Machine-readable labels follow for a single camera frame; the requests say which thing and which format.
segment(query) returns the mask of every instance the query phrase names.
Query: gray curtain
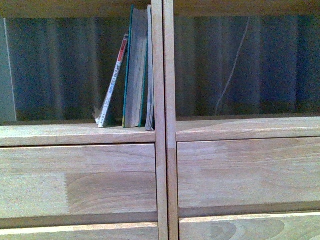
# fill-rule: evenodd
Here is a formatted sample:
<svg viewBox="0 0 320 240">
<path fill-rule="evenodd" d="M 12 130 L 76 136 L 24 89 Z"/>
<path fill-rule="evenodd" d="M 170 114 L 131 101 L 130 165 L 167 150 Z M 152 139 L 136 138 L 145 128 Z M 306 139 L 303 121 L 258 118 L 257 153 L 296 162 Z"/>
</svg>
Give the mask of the gray curtain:
<svg viewBox="0 0 320 240">
<path fill-rule="evenodd" d="M 215 114 L 246 22 L 247 17 L 175 18 L 178 117 Z M 128 26 L 128 17 L 8 19 L 18 120 L 93 119 Z M 117 119 L 124 76 L 123 68 L 111 101 Z M 319 18 L 251 17 L 218 114 L 318 113 L 319 93 Z"/>
<path fill-rule="evenodd" d="M 214 116 L 247 17 L 176 17 L 178 117 Z M 218 115 L 320 112 L 320 19 L 251 17 Z"/>
<path fill-rule="evenodd" d="M 7 19 L 18 121 L 93 119 L 129 18 Z M 111 101 L 122 118 L 125 66 Z"/>
</svg>

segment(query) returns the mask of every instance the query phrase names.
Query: white wire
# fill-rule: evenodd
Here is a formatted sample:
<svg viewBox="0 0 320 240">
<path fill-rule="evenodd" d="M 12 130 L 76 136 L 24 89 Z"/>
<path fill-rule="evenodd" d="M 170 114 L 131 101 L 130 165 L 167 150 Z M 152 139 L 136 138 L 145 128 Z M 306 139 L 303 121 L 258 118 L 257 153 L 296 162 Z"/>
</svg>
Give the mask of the white wire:
<svg viewBox="0 0 320 240">
<path fill-rule="evenodd" d="M 245 41 L 245 38 L 246 38 L 246 35 L 247 35 L 247 32 L 248 32 L 248 28 L 249 28 L 249 22 L 250 22 L 250 17 L 248 17 L 248 20 L 246 22 L 246 27 L 245 27 L 245 30 L 244 30 L 244 34 L 243 34 L 243 37 L 242 37 L 242 40 L 241 40 L 241 43 L 240 43 L 240 46 L 238 48 L 238 52 L 236 53 L 236 57 L 235 57 L 235 61 L 234 61 L 234 64 L 233 64 L 233 68 L 232 68 L 232 71 L 231 71 L 231 74 L 229 76 L 229 79 L 228 79 L 228 82 L 226 83 L 225 87 L 224 87 L 224 90 L 218 100 L 218 102 L 216 103 L 215 105 L 215 115 L 218 114 L 218 107 L 219 107 L 219 104 L 222 100 L 222 98 L 224 97 L 226 91 L 227 91 L 227 88 L 231 82 L 231 79 L 232 79 L 232 76 L 234 75 L 234 72 L 235 72 L 235 69 L 236 69 L 236 65 L 237 65 L 237 61 L 238 61 L 238 58 L 239 58 L 239 54 L 240 54 L 240 50 L 242 48 L 242 45 L 244 44 L 244 41 Z"/>
</svg>

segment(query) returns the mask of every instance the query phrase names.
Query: wooden shelf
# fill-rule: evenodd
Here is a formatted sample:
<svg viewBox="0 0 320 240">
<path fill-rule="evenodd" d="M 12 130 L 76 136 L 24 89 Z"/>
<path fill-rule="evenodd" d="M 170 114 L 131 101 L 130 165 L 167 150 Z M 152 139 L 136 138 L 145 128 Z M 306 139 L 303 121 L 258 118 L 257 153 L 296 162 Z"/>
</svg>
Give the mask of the wooden shelf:
<svg viewBox="0 0 320 240">
<path fill-rule="evenodd" d="M 312 15 L 320 12 L 317 0 L 175 0 L 174 14 L 186 17 Z"/>
<path fill-rule="evenodd" d="M 98 128 L 95 123 L 0 126 L 0 147 L 75 144 L 152 143 L 154 131 L 122 126 Z"/>
<path fill-rule="evenodd" d="M 176 129 L 177 142 L 318 137 L 320 117 L 177 121 Z"/>
<path fill-rule="evenodd" d="M 0 0 L 2 18 L 91 18 L 130 15 L 150 0 Z"/>
</svg>

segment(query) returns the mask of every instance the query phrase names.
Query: drawer front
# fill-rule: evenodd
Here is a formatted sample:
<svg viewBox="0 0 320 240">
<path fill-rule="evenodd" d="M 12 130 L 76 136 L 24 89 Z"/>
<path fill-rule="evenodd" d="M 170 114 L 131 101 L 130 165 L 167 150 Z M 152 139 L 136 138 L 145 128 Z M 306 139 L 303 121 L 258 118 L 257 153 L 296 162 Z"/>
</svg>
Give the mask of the drawer front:
<svg viewBox="0 0 320 240">
<path fill-rule="evenodd" d="M 177 159 L 180 208 L 320 200 L 317 137 L 179 142 Z"/>
<path fill-rule="evenodd" d="M 158 240 L 155 222 L 35 227 L 0 230 L 0 240 Z"/>
<path fill-rule="evenodd" d="M 180 240 L 320 239 L 320 214 L 257 214 L 180 220 Z"/>
<path fill-rule="evenodd" d="M 157 211 L 154 144 L 0 148 L 0 218 Z"/>
</svg>

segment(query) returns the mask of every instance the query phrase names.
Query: wood grain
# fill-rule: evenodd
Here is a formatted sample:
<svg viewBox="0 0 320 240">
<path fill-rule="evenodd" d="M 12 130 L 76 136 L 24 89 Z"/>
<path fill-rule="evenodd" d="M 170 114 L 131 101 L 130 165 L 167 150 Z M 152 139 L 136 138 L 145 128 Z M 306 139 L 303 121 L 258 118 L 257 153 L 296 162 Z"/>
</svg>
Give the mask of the wood grain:
<svg viewBox="0 0 320 240">
<path fill-rule="evenodd" d="M 319 226 L 318 212 L 185 218 L 180 240 L 317 240 Z"/>
<path fill-rule="evenodd" d="M 159 239 L 168 240 L 168 197 L 165 119 L 163 9 L 161 0 L 151 1 L 154 77 L 156 189 Z"/>
<path fill-rule="evenodd" d="M 320 117 L 177 121 L 178 142 L 320 136 Z"/>
<path fill-rule="evenodd" d="M 0 218 L 157 211 L 154 144 L 0 148 Z"/>
<path fill-rule="evenodd" d="M 317 0 L 175 0 L 176 16 L 312 15 L 320 12 Z"/>
<path fill-rule="evenodd" d="M 156 222 L 56 226 L 0 230 L 0 240 L 158 240 Z"/>
<path fill-rule="evenodd" d="M 320 201 L 320 138 L 179 142 L 180 208 Z"/>
<path fill-rule="evenodd" d="M 147 8 L 149 0 L 1 0 L 2 18 L 92 18 L 130 15 L 130 6 Z"/>
<path fill-rule="evenodd" d="M 178 240 L 174 0 L 162 2 L 169 239 Z"/>
<path fill-rule="evenodd" d="M 156 135 L 144 128 L 98 128 L 95 123 L 0 126 L 0 147 L 151 143 Z"/>
</svg>

